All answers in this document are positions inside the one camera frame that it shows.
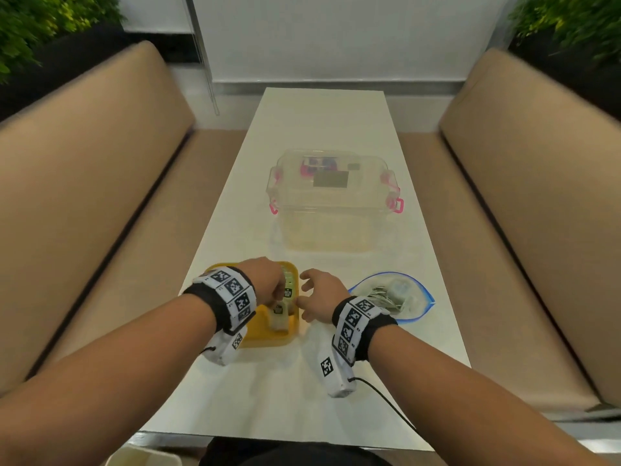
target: tabletop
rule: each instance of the tabletop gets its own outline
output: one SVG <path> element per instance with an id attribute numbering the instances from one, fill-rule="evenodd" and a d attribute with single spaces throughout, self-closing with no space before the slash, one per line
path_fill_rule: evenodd
<path id="1" fill-rule="evenodd" d="M 270 168 L 292 148 L 383 158 L 404 200 L 403 213 L 387 217 L 390 238 L 360 254 L 285 249 L 265 188 Z M 415 277 L 436 304 L 402 327 L 470 366 L 383 92 L 266 89 L 181 290 L 214 263 L 262 255 L 300 271 L 328 271 L 347 287 L 381 271 Z M 243 349 L 227 367 L 198 357 L 142 430 L 430 450 L 369 387 L 359 383 L 342 399 L 326 394 L 316 352 L 333 333 L 331 326 L 300 321 L 291 344 Z M 368 362 L 356 363 L 354 372 L 392 400 Z"/>

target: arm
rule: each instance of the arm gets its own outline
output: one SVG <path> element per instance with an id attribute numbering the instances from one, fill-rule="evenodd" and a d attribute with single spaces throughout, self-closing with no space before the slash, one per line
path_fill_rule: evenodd
<path id="1" fill-rule="evenodd" d="M 318 270 L 301 296 L 302 318 L 332 322 L 349 297 L 338 278 Z M 449 464 L 603 465 L 606 462 L 523 401 L 398 326 L 377 329 L 371 366 L 420 435 Z"/>
<path id="2" fill-rule="evenodd" d="M 258 304 L 282 298 L 280 265 L 238 267 Z M 0 399 L 0 463 L 100 464 L 166 401 L 215 328 L 209 305 L 184 294 L 44 370 Z"/>

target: green plant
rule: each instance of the green plant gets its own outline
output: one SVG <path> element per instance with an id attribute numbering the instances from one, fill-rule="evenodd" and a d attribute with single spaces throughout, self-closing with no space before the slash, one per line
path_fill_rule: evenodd
<path id="1" fill-rule="evenodd" d="M 32 50 L 99 23 L 120 24 L 118 0 L 0 0 L 0 83 L 34 61 Z"/>
<path id="2" fill-rule="evenodd" d="M 595 60 L 621 62 L 621 0 L 519 0 L 510 18 L 518 40 L 554 28 L 562 48 L 589 46 Z"/>

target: sofa backrest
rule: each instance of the sofa backrest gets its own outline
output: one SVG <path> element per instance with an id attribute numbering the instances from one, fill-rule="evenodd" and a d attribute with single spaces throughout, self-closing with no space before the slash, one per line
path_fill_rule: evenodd
<path id="1" fill-rule="evenodd" d="M 0 394 L 27 375 L 193 122 L 145 42 L 0 125 Z"/>
<path id="2" fill-rule="evenodd" d="M 440 128 L 603 400 L 621 406 L 621 124 L 491 50 Z"/>

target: wrist-mounted device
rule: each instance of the wrist-mounted device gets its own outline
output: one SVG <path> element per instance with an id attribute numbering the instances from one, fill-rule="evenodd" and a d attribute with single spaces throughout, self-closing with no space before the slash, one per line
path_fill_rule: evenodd
<path id="1" fill-rule="evenodd" d="M 358 296 L 348 297 L 336 307 L 332 324 L 337 331 L 331 346 L 319 355 L 323 382 L 331 397 L 346 397 L 356 390 L 353 364 L 368 360 L 369 345 L 377 329 L 397 324 L 389 314 L 384 307 Z"/>
<path id="2" fill-rule="evenodd" d="M 183 294 L 193 294 L 207 303 L 215 316 L 215 334 L 202 354 L 221 366 L 237 354 L 256 314 L 255 288 L 250 279 L 233 266 L 218 266 L 193 279 Z"/>

